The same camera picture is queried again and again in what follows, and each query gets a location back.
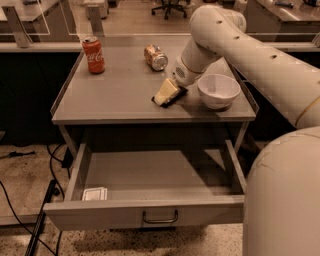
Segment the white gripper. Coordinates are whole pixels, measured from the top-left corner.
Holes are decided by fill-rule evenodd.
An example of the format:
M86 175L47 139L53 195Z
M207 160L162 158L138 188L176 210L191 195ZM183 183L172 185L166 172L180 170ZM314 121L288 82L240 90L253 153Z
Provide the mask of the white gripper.
M190 71L183 63L181 56L176 58L172 65L171 73L176 82L183 87L192 85L199 77L202 76L202 73ZM171 99L178 95L180 89L176 82L171 78L164 80L159 91L153 98L157 105L161 106L163 104L167 104Z

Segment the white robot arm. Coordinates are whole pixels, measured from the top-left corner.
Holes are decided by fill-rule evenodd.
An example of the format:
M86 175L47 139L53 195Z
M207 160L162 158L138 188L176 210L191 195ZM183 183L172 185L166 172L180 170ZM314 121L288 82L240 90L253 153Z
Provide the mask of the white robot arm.
M188 86L225 58L294 126L270 142L247 177L243 256L320 256L320 70L245 32L242 14L205 5L172 78Z

